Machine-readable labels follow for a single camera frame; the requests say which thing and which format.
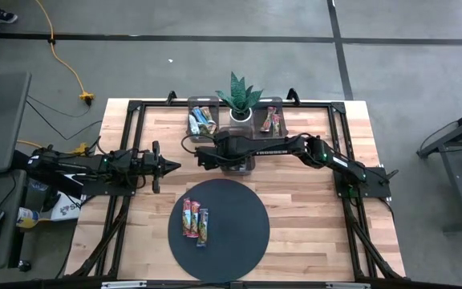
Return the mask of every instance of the concrete floor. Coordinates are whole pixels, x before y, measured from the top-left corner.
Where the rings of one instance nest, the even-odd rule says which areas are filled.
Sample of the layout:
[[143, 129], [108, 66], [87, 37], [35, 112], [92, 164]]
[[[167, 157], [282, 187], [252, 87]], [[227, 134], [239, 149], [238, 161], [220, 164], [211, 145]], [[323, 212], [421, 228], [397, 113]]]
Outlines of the concrete floor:
[[[130, 35], [332, 36], [325, 0], [43, 0], [58, 32]], [[343, 37], [462, 39], [462, 0], [335, 0]], [[21, 16], [6, 32], [48, 32], [33, 0], [0, 0]], [[58, 54], [96, 94], [92, 110], [69, 119], [37, 106], [66, 135], [100, 120], [110, 97], [208, 95], [226, 88], [229, 72], [246, 75], [266, 95], [297, 88], [304, 99], [343, 100], [333, 44], [59, 41]], [[462, 116], [462, 47], [344, 45], [356, 100], [368, 104], [379, 158], [399, 169], [392, 180], [395, 225], [407, 276], [462, 285], [462, 234], [441, 227], [462, 220], [441, 159], [415, 151], [436, 129]], [[74, 76], [45, 41], [0, 40], [0, 73], [29, 71], [30, 94], [79, 114]], [[69, 141], [26, 109], [20, 139], [70, 150], [93, 141], [99, 126]], [[23, 254], [27, 273], [1, 270], [1, 281], [52, 278], [74, 223], [34, 230]]]

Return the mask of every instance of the white pot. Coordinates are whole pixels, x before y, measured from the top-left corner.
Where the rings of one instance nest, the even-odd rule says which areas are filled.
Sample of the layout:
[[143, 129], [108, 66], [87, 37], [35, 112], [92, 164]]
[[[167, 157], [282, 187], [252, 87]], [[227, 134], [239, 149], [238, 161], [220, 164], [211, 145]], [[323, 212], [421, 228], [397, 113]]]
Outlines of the white pot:
[[252, 126], [252, 119], [253, 119], [253, 110], [249, 108], [249, 117], [247, 117], [244, 120], [235, 120], [233, 117], [233, 110], [229, 110], [229, 124], [231, 126], [246, 126], [246, 127], [251, 127]]

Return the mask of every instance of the shoe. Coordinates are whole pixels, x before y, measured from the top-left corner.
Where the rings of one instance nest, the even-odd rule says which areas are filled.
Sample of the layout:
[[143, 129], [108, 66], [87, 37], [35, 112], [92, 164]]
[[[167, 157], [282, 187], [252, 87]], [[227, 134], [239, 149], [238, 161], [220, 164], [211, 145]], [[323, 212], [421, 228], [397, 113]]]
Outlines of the shoe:
[[11, 24], [17, 20], [17, 15], [0, 9], [0, 23]]

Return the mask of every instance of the round black mat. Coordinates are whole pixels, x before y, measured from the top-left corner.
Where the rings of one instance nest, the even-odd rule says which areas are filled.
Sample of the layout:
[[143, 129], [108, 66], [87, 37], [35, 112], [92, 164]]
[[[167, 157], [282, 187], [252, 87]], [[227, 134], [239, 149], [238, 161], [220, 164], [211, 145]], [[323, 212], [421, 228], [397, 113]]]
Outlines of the round black mat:
[[[208, 209], [208, 244], [183, 236], [183, 199]], [[168, 243], [174, 258], [191, 276], [207, 283], [239, 279], [260, 262], [269, 243], [266, 209], [248, 187], [216, 179], [194, 186], [181, 197], [168, 221]]]

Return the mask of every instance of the wooden table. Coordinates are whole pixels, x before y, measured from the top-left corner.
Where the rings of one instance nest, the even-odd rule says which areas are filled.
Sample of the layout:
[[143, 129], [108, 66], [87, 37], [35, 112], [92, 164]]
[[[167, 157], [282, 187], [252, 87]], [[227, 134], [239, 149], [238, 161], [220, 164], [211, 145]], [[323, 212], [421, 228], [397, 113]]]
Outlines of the wooden table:
[[[101, 147], [118, 149], [129, 99], [109, 99], [101, 128]], [[367, 166], [379, 164], [374, 136], [364, 101], [346, 101], [346, 115], [356, 160]], [[320, 108], [284, 108], [290, 136], [308, 132], [330, 142], [327, 112]], [[136, 126], [129, 137], [132, 146]], [[221, 124], [229, 122], [229, 110], [221, 108]], [[160, 181], [161, 193], [150, 185], [132, 199], [124, 236], [119, 279], [194, 280], [176, 263], [167, 240], [168, 217], [175, 201], [194, 185], [223, 178], [219, 169], [205, 171], [197, 159], [185, 152], [180, 139], [187, 128], [187, 108], [148, 108], [140, 149], [160, 142], [160, 151], [178, 170]], [[193, 144], [185, 141], [189, 149]], [[254, 281], [351, 281], [343, 208], [336, 197], [330, 169], [312, 169], [293, 156], [256, 157], [256, 169], [247, 177], [226, 177], [239, 181], [265, 204], [270, 219], [270, 240], [260, 263], [244, 276]], [[66, 274], [75, 271], [101, 239], [108, 197], [95, 197], [81, 211]], [[371, 240], [395, 271], [404, 275], [402, 259], [391, 214], [377, 199], [365, 199]], [[363, 272], [367, 273], [363, 246], [359, 245]], [[112, 253], [107, 256], [107, 267]]]

